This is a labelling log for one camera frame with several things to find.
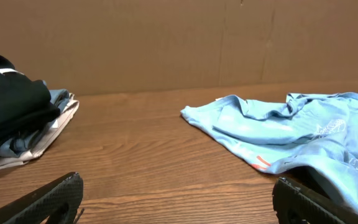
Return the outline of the folded white cloth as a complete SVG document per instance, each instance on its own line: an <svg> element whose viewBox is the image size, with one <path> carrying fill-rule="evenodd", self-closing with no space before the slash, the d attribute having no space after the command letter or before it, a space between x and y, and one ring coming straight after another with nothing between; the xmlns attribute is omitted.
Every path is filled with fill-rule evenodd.
<svg viewBox="0 0 358 224"><path fill-rule="evenodd" d="M0 170L15 166L22 166L28 163L32 159L37 159L47 150L47 148L56 140L56 138L65 129L67 124L74 117L80 103L74 99L75 95L70 93L69 102L66 105L63 113L52 125L52 127L46 132L46 134L40 139L40 141L34 146L33 149L22 153L18 158L14 157L2 157L0 158Z"/></svg>

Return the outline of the folded black shirt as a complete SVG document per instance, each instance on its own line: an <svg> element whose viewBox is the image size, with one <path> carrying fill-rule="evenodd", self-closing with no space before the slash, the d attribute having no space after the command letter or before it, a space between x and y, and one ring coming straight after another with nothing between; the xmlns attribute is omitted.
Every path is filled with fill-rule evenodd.
<svg viewBox="0 0 358 224"><path fill-rule="evenodd" d="M32 81L0 55L0 147L58 118L51 99L43 80Z"/></svg>

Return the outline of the folded blue jeans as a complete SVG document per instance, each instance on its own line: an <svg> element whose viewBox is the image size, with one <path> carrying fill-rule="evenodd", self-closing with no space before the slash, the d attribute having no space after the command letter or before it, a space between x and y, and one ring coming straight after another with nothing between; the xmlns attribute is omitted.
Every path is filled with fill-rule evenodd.
<svg viewBox="0 0 358 224"><path fill-rule="evenodd" d="M70 100L70 93L66 89L50 90L50 102L63 112ZM35 129L34 131L24 131L9 138L0 146L0 157L19 157L23 152L32 149L47 131L56 122L56 118Z"/></svg>

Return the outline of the light blue t-shirt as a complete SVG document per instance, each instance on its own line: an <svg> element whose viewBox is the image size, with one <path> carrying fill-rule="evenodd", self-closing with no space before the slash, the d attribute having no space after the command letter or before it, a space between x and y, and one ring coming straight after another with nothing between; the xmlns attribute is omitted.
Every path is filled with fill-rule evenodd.
<svg viewBox="0 0 358 224"><path fill-rule="evenodd" d="M290 93L283 103L229 95L181 115L261 172L304 167L333 202L358 214L358 93Z"/></svg>

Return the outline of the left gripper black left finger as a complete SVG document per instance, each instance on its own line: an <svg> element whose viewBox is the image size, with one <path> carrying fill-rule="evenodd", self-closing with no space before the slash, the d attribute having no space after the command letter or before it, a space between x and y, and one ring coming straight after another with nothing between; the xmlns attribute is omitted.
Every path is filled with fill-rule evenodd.
<svg viewBox="0 0 358 224"><path fill-rule="evenodd" d="M83 179L69 172L0 208L1 224L75 224L83 214Z"/></svg>

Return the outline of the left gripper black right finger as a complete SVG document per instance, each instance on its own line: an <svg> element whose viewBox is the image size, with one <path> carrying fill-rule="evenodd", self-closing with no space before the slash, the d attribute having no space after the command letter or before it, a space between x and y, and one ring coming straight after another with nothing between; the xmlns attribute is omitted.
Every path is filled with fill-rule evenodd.
<svg viewBox="0 0 358 224"><path fill-rule="evenodd" d="M290 178L278 178L272 201L279 224L358 224L358 214Z"/></svg>

